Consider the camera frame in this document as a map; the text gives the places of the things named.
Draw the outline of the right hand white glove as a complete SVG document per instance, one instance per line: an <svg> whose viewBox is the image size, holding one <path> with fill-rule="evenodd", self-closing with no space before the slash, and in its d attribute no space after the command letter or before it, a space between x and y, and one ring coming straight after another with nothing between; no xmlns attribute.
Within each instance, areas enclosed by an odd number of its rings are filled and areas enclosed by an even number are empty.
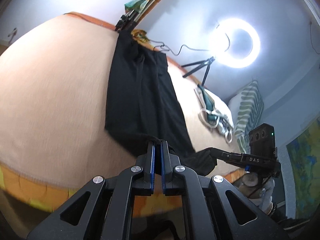
<svg viewBox="0 0 320 240"><path fill-rule="evenodd" d="M256 173L242 176L239 191L255 206L269 215L273 209L272 194L275 187L273 178L264 179L260 184Z"/></svg>

